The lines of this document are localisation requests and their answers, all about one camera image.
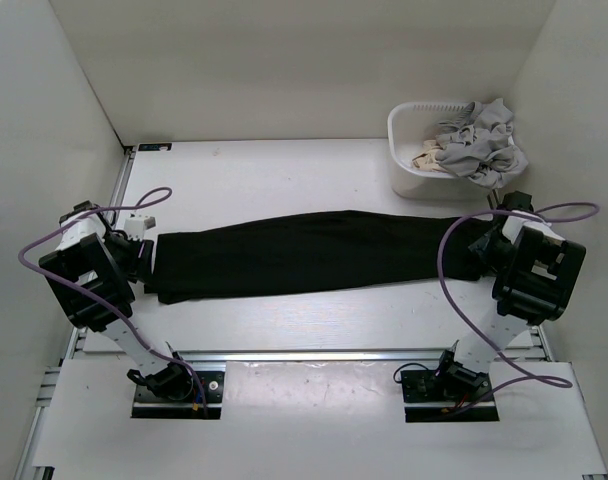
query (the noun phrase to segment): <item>metal frame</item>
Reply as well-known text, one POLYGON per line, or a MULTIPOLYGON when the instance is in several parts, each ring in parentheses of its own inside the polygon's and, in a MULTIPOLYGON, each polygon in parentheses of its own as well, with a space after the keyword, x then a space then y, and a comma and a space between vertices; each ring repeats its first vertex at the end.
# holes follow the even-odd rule
MULTIPOLYGON (((126 193, 126 187, 133 168, 136 156, 136 147, 132 147, 125 152, 125 157, 120 169, 113 194, 111 195, 111 206, 121 205, 126 193)), ((492 200, 497 202, 497 193, 493 192, 493 197, 489 196, 489 204, 492 200)), ((117 219, 113 215, 111 223, 117 219)), ((66 350, 62 355, 62 362, 73 358, 102 357, 110 354, 87 354, 82 351, 86 338, 86 329, 74 328, 71 332, 66 350)), ((540 327, 531 329, 533 347, 530 348, 508 348, 507 354, 511 359, 526 361, 554 361, 546 334, 540 327)), ((226 362, 328 362, 328 361, 389 361, 407 362, 420 361, 428 365, 434 363, 435 366, 443 349, 425 350, 361 350, 361 351, 260 351, 260 352, 179 352, 182 357, 190 362, 195 370, 211 370, 213 368, 226 369, 226 362)), ((55 391, 59 368, 49 368, 46 370, 44 380, 40 387, 40 393, 36 399, 36 411, 29 430, 24 450, 17 466, 14 480, 49 480, 53 476, 53 469, 50 467, 33 467, 32 458, 37 446, 39 432, 43 425, 46 409, 50 405, 52 395, 55 391)), ((587 476, 586 478, 607 479, 605 476, 587 476)))

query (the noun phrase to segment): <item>black bracket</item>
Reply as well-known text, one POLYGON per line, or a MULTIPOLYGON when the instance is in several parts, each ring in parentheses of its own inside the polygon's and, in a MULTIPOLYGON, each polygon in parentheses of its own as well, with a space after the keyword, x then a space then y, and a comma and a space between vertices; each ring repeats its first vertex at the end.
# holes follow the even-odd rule
POLYGON ((153 392, 143 385, 135 387, 131 418, 219 420, 222 416, 222 400, 224 398, 224 380, 226 374, 223 371, 210 370, 199 371, 197 373, 206 394, 207 419, 204 416, 204 409, 201 403, 198 404, 197 410, 194 410, 193 405, 196 396, 193 391, 187 392, 182 400, 171 400, 155 396, 153 392))
MULTIPOLYGON (((454 414, 457 405, 466 394, 445 389, 443 381, 435 372, 426 370, 404 370, 401 372, 402 394, 406 423, 415 422, 496 422, 499 420, 494 398, 480 402, 470 410, 454 414)), ((463 405, 477 400, 491 389, 485 381, 469 394, 463 405)))

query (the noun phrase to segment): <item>cable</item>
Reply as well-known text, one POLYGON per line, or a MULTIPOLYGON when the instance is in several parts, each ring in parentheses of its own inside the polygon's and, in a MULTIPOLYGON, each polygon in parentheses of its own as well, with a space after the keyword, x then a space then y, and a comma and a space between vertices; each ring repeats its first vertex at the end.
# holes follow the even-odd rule
POLYGON ((549 223, 570 223, 570 222, 579 222, 581 220, 586 220, 587 218, 591 218, 594 215, 597 215, 600 212, 600 206, 597 203, 593 202, 568 202, 568 203, 558 203, 557 205, 550 205, 548 207, 540 208, 536 210, 535 213, 540 215, 544 212, 550 212, 551 210, 557 210, 560 208, 568 208, 568 207, 591 207, 592 210, 584 215, 580 215, 578 217, 569 217, 569 218, 544 218, 545 221, 549 223))
POLYGON ((188 370, 191 377, 193 378, 193 381, 197 384, 197 388, 199 389, 200 393, 202 394, 202 402, 203 402, 202 405, 204 407, 204 415, 206 416, 208 410, 207 410, 207 406, 206 406, 206 395, 204 394, 204 387, 202 386, 202 382, 200 381, 200 378, 198 377, 197 373, 195 372, 193 367, 188 362, 185 362, 184 360, 181 360, 181 359, 163 355, 163 354, 159 353, 158 351, 156 351, 139 334, 139 332, 137 331, 137 328, 135 327, 135 325, 133 325, 133 322, 131 322, 126 315, 124 315, 117 307, 115 307, 113 304, 109 303, 108 301, 106 301, 105 299, 100 297, 99 295, 96 295, 95 293, 91 292, 90 290, 88 290, 84 287, 81 287, 81 286, 77 285, 76 283, 71 282, 70 280, 67 280, 64 277, 60 277, 59 275, 49 272, 48 270, 45 270, 45 269, 29 262, 26 259, 26 254, 28 252, 33 250, 35 247, 42 245, 43 243, 51 240, 52 238, 55 238, 56 236, 62 234, 64 231, 68 230, 71 227, 72 223, 74 223, 74 222, 84 220, 85 218, 87 218, 91 215, 100 214, 103 212, 132 211, 132 210, 137 210, 139 208, 148 208, 153 205, 157 205, 158 203, 162 203, 163 201, 167 200, 172 194, 173 194, 173 190, 171 190, 169 187, 159 187, 159 188, 155 188, 155 189, 151 190, 150 192, 147 192, 146 194, 144 194, 144 196, 142 198, 140 198, 140 200, 137 202, 136 206, 99 207, 99 208, 95 208, 93 210, 89 210, 89 211, 85 212, 83 215, 80 215, 79 217, 77 217, 73 222, 69 222, 66 225, 58 228, 57 230, 49 233, 48 235, 45 235, 44 237, 42 237, 38 240, 35 240, 34 242, 25 246, 24 248, 22 248, 22 250, 20 250, 20 252, 17 255, 17 258, 20 261, 20 263, 22 265, 24 265, 26 268, 33 270, 34 272, 39 273, 40 275, 44 275, 45 277, 50 278, 51 280, 53 280, 61 285, 64 285, 65 287, 68 287, 71 290, 75 290, 76 292, 78 292, 78 293, 84 295, 85 297, 90 298, 94 302, 102 305, 104 308, 106 308, 108 311, 110 311, 116 317, 118 317, 120 320, 122 320, 124 322, 124 324, 126 324, 126 326, 131 331, 131 333, 133 334, 135 339, 138 341, 138 343, 143 348, 145 348, 148 352, 150 352, 151 355, 159 358, 160 360, 164 360, 164 361, 170 362, 170 363, 175 363, 177 365, 181 365, 182 367, 186 368, 186 370, 188 370), (163 197, 152 200, 148 203, 143 202, 145 199, 150 197, 153 193, 157 193, 157 192, 161 192, 161 191, 166 191, 167 194, 164 195, 163 197))
POLYGON ((446 230, 446 233, 444 233, 444 236, 442 237, 442 240, 440 241, 440 245, 439 245, 439 249, 437 252, 437 275, 438 275, 438 280, 440 283, 440 287, 442 288, 442 292, 444 293, 444 296, 446 297, 446 300, 448 301, 448 303, 451 305, 451 307, 453 308, 453 310, 455 310, 455 313, 458 314, 458 316, 464 321, 464 323, 466 323, 468 325, 468 327, 473 330, 482 340, 484 340, 493 350, 495 350, 497 352, 497 355, 500 357, 500 359, 502 359, 504 362, 506 362, 508 365, 510 365, 511 367, 513 367, 515 370, 517 370, 518 372, 522 373, 524 376, 523 377, 518 377, 518 378, 514 378, 512 380, 509 380, 507 382, 502 383, 501 385, 493 388, 492 390, 490 390, 489 392, 485 393, 484 395, 482 395, 481 397, 477 398, 476 400, 470 402, 468 405, 466 405, 465 407, 459 408, 451 413, 448 413, 446 415, 458 415, 460 413, 463 413, 471 408, 473 408, 475 405, 477 405, 480 402, 483 402, 484 400, 490 398, 494 393, 498 392, 499 390, 508 387, 509 385, 513 385, 515 383, 518 382, 523 382, 526 380, 537 380, 541 383, 544 383, 546 385, 550 385, 553 387, 558 387, 558 388, 572 388, 573 384, 566 380, 565 378, 561 378, 561 377, 557 377, 557 376, 553 376, 553 375, 536 375, 532 372, 529 372, 528 370, 522 368, 521 366, 519 366, 517 363, 515 363, 513 360, 511 360, 510 358, 508 358, 499 348, 499 346, 490 338, 488 338, 484 332, 482 332, 472 321, 470 318, 468 318, 468 316, 462 311, 462 309, 457 305, 457 303, 455 302, 455 300, 453 299, 451 293, 448 290, 448 287, 446 286, 446 277, 444 275, 444 250, 446 248, 446 243, 448 242, 449 237, 451 236, 451 234, 455 231, 455 229, 457 227, 459 227, 462 223, 473 219, 475 217, 479 217, 482 215, 501 215, 501 216, 505 216, 505 217, 518 217, 518 218, 524 218, 527 220, 531 220, 531 221, 540 221, 540 222, 550 222, 550 223, 568 223, 568 222, 577 222, 580 220, 585 220, 587 218, 590 218, 594 215, 597 215, 597 213, 600 211, 600 207, 599 205, 595 204, 595 203, 591 203, 591 202, 572 202, 572 203, 562 203, 562 204, 558 204, 558 205, 552 205, 550 207, 545 207, 542 208, 540 210, 538 210, 537 213, 538 215, 543 213, 543 212, 548 212, 550 210, 555 210, 555 209, 559 209, 559 208, 565 208, 565 207, 575 207, 575 206, 589 206, 591 207, 593 210, 587 214, 584 215, 580 215, 578 217, 570 217, 570 218, 561 218, 561 219, 546 219, 546 218, 541 218, 541 219, 535 219, 532 215, 527 215, 524 213, 519 213, 519 212, 513 212, 513 211, 508 211, 508 210, 485 210, 483 212, 478 212, 478 213, 474 213, 471 215, 465 215, 463 217, 458 218, 455 222, 453 222, 453 224, 448 228, 448 230, 446 230))
POLYGON ((395 370, 393 372, 393 381, 395 383, 397 383, 398 385, 402 383, 402 378, 400 377, 399 381, 395 378, 395 376, 400 373, 402 371, 402 369, 406 368, 406 367, 421 367, 424 370, 430 370, 430 368, 428 368, 426 365, 422 365, 421 363, 417 363, 417 362, 410 362, 410 363, 405 363, 404 365, 398 367, 397 370, 395 370))
POLYGON ((138 208, 146 208, 146 207, 150 207, 151 205, 156 205, 158 203, 163 202, 164 200, 166 200, 168 197, 170 197, 173 194, 173 190, 171 190, 169 187, 157 187, 154 188, 153 190, 149 190, 148 192, 146 192, 142 198, 140 198, 137 203, 135 204, 136 208, 129 208, 129 210, 137 210, 138 208), (147 203, 146 205, 144 204, 144 200, 146 200, 148 197, 150 197, 151 195, 157 193, 157 192, 168 192, 168 195, 164 198, 162 198, 159 202, 155 202, 155 203, 147 203))

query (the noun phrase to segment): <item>gray clothing pile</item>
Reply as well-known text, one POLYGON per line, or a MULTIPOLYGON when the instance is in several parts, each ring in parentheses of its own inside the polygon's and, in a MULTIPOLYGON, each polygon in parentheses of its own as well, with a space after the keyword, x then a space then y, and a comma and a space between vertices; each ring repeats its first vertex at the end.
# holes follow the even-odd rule
POLYGON ((509 143, 513 112, 498 98, 483 105, 469 104, 454 119, 440 122, 435 137, 442 150, 437 163, 458 177, 468 177, 486 188, 501 188, 524 171, 528 161, 519 147, 509 143))

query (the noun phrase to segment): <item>beige cloth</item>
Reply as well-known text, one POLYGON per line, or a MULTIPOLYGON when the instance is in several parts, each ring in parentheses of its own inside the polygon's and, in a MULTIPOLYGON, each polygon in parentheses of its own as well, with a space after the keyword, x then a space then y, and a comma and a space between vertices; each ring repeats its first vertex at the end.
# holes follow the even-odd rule
POLYGON ((412 161, 413 167, 424 172, 446 172, 435 159, 437 152, 441 151, 442 147, 435 140, 425 140, 424 148, 412 161))

